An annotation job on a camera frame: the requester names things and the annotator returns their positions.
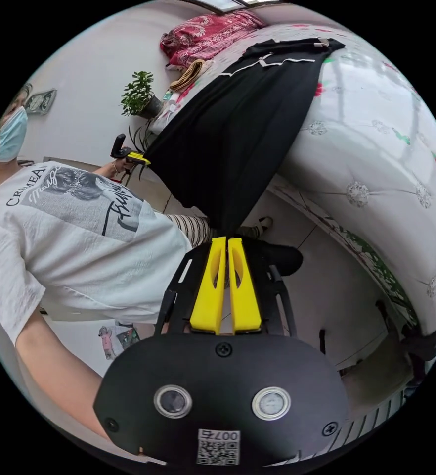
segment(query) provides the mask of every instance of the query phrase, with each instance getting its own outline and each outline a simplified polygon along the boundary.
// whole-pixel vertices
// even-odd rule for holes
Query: potted plant
[[[152,92],[152,73],[135,72],[132,82],[124,89],[121,105],[122,115],[138,115],[144,119],[153,119],[159,114],[162,103]]]

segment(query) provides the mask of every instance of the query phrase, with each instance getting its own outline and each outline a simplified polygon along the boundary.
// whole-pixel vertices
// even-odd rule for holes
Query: yellow plastic part
[[[226,238],[217,237],[212,241],[205,273],[190,318],[192,328],[219,333],[223,313],[225,272]]]
[[[235,237],[228,241],[228,260],[233,334],[259,330],[261,315],[241,239]]]
[[[149,165],[150,165],[149,160],[147,160],[146,158],[144,158],[144,156],[141,155],[140,153],[131,152],[131,153],[128,155],[128,158],[132,158],[132,160],[139,160],[139,161],[141,161],[141,162],[142,162],[144,165],[146,165],[146,166],[149,166]]]

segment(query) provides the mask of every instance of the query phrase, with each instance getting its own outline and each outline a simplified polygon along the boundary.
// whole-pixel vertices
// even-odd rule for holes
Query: red patterned pillow
[[[226,15],[201,15],[162,35],[160,48],[169,65],[188,68],[196,59],[208,61],[266,24],[252,13],[239,10]]]

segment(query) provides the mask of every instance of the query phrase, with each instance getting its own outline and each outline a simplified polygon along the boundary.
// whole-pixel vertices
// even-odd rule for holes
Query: face mask
[[[27,133],[27,112],[18,108],[0,130],[0,162],[10,162],[18,157]]]

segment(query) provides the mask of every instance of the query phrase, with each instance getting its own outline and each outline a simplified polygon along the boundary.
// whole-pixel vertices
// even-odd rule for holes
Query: black shoe
[[[304,261],[304,257],[298,249],[291,246],[269,244],[265,241],[257,241],[249,237],[237,235],[247,247],[258,250],[268,264],[275,265],[282,277],[291,276],[297,272]]]

